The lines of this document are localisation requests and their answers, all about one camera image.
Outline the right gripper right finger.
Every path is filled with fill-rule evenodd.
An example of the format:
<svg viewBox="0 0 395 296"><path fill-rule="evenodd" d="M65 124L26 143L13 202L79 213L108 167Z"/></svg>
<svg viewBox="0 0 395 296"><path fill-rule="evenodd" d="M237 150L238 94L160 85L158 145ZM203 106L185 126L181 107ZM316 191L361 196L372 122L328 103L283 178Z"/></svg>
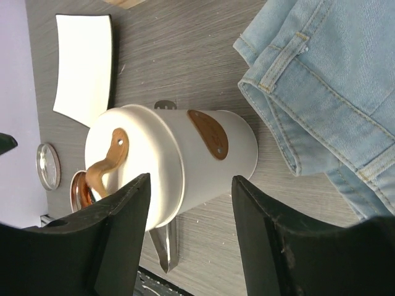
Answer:
<svg viewBox="0 0 395 296"><path fill-rule="evenodd" d="M393 295L394 218L342 228L235 176L231 197L249 295Z"/></svg>

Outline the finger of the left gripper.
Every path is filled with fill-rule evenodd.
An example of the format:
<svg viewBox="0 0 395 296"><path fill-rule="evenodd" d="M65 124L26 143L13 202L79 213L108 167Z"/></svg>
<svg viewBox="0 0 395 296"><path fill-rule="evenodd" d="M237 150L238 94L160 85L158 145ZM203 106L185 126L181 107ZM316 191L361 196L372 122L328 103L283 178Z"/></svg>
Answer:
<svg viewBox="0 0 395 296"><path fill-rule="evenodd" d="M11 135L0 133L0 155L14 149L18 142Z"/></svg>

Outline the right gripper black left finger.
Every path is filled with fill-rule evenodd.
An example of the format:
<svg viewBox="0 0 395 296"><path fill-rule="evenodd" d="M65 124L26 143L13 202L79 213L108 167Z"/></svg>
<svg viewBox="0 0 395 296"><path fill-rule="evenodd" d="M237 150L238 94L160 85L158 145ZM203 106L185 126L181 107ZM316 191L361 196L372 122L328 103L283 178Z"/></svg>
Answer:
<svg viewBox="0 0 395 296"><path fill-rule="evenodd" d="M132 295L151 199L145 173L48 225L1 226L2 295Z"/></svg>

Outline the metal lid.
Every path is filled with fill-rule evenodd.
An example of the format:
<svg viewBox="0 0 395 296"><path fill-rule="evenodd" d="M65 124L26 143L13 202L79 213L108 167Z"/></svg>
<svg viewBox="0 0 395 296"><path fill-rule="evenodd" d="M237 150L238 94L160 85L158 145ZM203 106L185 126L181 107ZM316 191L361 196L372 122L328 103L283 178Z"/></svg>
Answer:
<svg viewBox="0 0 395 296"><path fill-rule="evenodd" d="M54 191L59 187L60 161L55 148L48 142L40 144L37 148L36 169L45 190Z"/></svg>

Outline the pink metal bowl container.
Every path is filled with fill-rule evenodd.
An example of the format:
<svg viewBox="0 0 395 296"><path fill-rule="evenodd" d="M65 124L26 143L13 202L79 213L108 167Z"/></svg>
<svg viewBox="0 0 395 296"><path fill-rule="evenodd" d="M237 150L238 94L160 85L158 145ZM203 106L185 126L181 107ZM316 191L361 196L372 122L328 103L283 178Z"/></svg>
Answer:
<svg viewBox="0 0 395 296"><path fill-rule="evenodd" d="M96 201L91 188L86 182L86 171L78 171L74 174L70 183L70 205L72 212L77 212L89 207Z"/></svg>

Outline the food pieces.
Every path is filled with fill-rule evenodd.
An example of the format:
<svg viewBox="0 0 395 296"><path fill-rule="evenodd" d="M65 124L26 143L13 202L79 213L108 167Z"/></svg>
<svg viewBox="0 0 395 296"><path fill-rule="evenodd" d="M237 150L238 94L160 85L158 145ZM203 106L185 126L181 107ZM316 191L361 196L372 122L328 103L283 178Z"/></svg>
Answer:
<svg viewBox="0 0 395 296"><path fill-rule="evenodd" d="M78 199L81 208L88 207L93 204L90 187L86 183L85 178L80 178L78 181Z"/></svg>

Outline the metal tongs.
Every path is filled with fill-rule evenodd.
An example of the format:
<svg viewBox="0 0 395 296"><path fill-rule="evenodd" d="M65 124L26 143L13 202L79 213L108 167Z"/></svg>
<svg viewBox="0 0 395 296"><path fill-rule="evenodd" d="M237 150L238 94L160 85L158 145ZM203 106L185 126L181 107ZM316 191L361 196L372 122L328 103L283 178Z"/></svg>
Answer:
<svg viewBox="0 0 395 296"><path fill-rule="evenodd" d="M160 267L168 274L179 262L177 219L174 218L163 227L150 230L149 235L157 252Z"/></svg>

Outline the white lid with brown strap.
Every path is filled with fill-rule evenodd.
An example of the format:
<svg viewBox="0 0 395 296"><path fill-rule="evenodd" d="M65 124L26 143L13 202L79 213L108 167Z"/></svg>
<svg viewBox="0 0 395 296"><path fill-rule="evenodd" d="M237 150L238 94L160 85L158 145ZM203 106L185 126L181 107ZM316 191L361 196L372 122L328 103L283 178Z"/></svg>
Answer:
<svg viewBox="0 0 395 296"><path fill-rule="evenodd" d="M146 230L168 223L180 209L185 182L180 150L159 111L141 105L113 108L100 115L88 131L85 166L105 159L121 128L129 140L125 161L115 171L102 176L102 185L111 195L141 174L151 178L151 201Z"/></svg>

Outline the blue denim shorts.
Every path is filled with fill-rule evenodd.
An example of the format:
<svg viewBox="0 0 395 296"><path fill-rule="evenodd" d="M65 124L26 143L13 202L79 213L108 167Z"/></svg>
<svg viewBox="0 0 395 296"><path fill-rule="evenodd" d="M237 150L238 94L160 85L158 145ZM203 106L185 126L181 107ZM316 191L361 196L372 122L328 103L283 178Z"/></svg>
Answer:
<svg viewBox="0 0 395 296"><path fill-rule="evenodd" d="M233 46L292 174L323 173L362 220L394 215L394 2L267 1Z"/></svg>

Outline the tall white cylinder container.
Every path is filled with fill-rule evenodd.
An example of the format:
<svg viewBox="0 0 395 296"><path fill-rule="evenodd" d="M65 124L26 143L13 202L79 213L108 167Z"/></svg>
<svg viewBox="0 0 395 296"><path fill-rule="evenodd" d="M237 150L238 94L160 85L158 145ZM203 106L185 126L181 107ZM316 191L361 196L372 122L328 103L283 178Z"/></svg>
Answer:
<svg viewBox="0 0 395 296"><path fill-rule="evenodd" d="M224 111L156 110L159 151L151 171L150 210L162 221L230 191L236 175L257 165L256 137L239 115Z"/></svg>

